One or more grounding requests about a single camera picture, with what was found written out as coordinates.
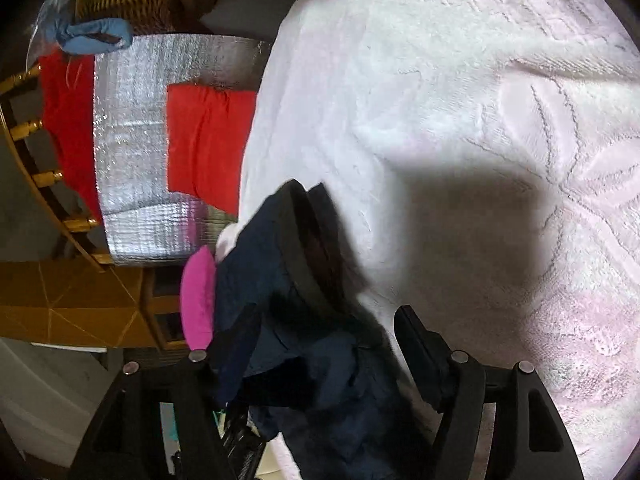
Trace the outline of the navy blue zip jacket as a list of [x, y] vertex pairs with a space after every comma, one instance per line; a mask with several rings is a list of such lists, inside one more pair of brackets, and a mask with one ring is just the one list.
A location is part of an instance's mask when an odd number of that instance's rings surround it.
[[414, 479], [428, 440], [372, 316], [342, 283], [336, 210], [322, 185], [270, 195], [218, 266], [221, 399], [240, 394], [305, 479]]

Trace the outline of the magenta pillow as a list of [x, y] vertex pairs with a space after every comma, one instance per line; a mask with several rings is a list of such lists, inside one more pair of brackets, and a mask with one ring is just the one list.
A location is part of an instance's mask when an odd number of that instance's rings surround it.
[[207, 246], [188, 259], [180, 284], [180, 316], [191, 351], [205, 350], [214, 336], [216, 262]]

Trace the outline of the silver foil headboard panel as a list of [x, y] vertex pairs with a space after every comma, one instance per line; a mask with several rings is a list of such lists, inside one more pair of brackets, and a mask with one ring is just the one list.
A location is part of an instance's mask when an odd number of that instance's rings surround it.
[[137, 36], [94, 61], [93, 156], [108, 251], [118, 266], [157, 266], [213, 247], [230, 214], [169, 191], [170, 84], [258, 89], [271, 44], [220, 35]]

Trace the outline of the red pillow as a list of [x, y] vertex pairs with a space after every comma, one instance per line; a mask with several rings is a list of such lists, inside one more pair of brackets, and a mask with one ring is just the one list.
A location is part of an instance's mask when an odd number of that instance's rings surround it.
[[167, 87], [167, 186], [239, 213], [240, 177], [257, 93], [201, 84]]

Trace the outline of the white bed blanket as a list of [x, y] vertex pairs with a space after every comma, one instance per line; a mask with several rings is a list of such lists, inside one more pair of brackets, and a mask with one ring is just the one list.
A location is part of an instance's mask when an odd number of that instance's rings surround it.
[[639, 52], [604, 0], [296, 0], [242, 168], [247, 223], [323, 183], [346, 280], [538, 367], [589, 479], [639, 439]]

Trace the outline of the red garment on railing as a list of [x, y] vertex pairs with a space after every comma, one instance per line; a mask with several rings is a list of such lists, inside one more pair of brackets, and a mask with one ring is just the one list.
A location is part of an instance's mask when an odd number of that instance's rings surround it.
[[52, 139], [63, 181], [102, 221], [93, 155], [94, 57], [61, 50], [40, 56], [42, 122]]

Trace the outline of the blue cloth in basket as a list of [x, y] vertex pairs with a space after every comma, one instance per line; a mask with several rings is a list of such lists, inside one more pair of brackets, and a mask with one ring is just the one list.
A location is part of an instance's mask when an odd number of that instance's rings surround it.
[[58, 18], [44, 28], [44, 38], [55, 42], [67, 54], [96, 55], [128, 49], [134, 30], [122, 18], [100, 18], [76, 24]]

